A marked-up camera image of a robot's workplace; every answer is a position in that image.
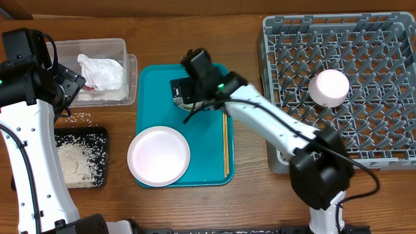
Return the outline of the red snack wrapper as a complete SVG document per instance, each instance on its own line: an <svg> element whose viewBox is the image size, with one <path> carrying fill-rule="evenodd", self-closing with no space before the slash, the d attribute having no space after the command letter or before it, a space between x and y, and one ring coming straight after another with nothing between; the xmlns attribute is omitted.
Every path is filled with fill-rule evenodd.
<svg viewBox="0 0 416 234"><path fill-rule="evenodd" d="M89 86L86 86L86 85L83 86L83 90L86 90L86 91L95 91L95 89L93 87L89 87Z"/></svg>

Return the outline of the grey metal bowl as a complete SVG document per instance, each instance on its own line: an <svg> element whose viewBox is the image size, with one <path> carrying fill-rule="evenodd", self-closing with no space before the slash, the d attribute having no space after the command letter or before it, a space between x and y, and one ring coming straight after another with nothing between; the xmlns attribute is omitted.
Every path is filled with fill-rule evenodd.
<svg viewBox="0 0 416 234"><path fill-rule="evenodd" d="M200 108L203 105L202 101L198 101L196 103L193 103L193 102L185 103L182 97L174 97L173 102L174 102L174 105L188 112L190 112L192 109Z"/></svg>

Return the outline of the white napkin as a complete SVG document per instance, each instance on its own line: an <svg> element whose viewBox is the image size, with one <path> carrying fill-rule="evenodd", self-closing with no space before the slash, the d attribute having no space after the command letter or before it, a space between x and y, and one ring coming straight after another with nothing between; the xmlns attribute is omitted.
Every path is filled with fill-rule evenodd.
<svg viewBox="0 0 416 234"><path fill-rule="evenodd" d="M121 101L127 97L123 89L119 90L81 90L77 96L77 101Z"/></svg>
<svg viewBox="0 0 416 234"><path fill-rule="evenodd" d="M109 58L90 58L85 54L79 54L77 61L88 89L116 90L122 86L123 66L119 62Z"/></svg>

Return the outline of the large white dinner plate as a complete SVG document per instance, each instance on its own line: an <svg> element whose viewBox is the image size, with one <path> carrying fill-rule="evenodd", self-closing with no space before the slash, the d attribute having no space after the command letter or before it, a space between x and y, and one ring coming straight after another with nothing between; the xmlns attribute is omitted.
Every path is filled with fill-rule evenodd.
<svg viewBox="0 0 416 234"><path fill-rule="evenodd" d="M180 179L190 164L190 147L175 129L155 126L140 132L127 150L132 175L151 187L164 187Z"/></svg>

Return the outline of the small white plate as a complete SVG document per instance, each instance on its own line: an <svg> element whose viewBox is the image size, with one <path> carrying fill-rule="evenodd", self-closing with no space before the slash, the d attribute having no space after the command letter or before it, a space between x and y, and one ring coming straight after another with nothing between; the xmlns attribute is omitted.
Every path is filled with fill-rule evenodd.
<svg viewBox="0 0 416 234"><path fill-rule="evenodd" d="M338 70L324 70L314 76L308 85L311 99L322 107L338 107L347 97L350 83L344 73Z"/></svg>

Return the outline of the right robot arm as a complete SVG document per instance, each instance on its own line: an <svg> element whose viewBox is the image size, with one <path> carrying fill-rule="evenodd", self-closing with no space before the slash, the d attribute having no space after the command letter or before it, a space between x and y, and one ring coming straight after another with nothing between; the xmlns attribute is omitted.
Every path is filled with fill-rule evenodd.
<svg viewBox="0 0 416 234"><path fill-rule="evenodd" d="M291 187L309 206L309 232L342 233L341 200L354 170L339 133L330 126L319 130L298 121L234 71L222 74L203 48L188 50L180 64L188 76L178 93L189 114L220 109L259 133L289 158Z"/></svg>

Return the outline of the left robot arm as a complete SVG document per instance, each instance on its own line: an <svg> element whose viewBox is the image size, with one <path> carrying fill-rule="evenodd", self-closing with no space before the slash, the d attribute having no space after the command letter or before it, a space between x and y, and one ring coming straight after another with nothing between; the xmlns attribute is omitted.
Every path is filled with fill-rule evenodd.
<svg viewBox="0 0 416 234"><path fill-rule="evenodd" d="M20 233L140 233L133 219L79 216L64 181L54 124L86 80L49 55L48 34L21 28L2 34L1 134L19 201Z"/></svg>

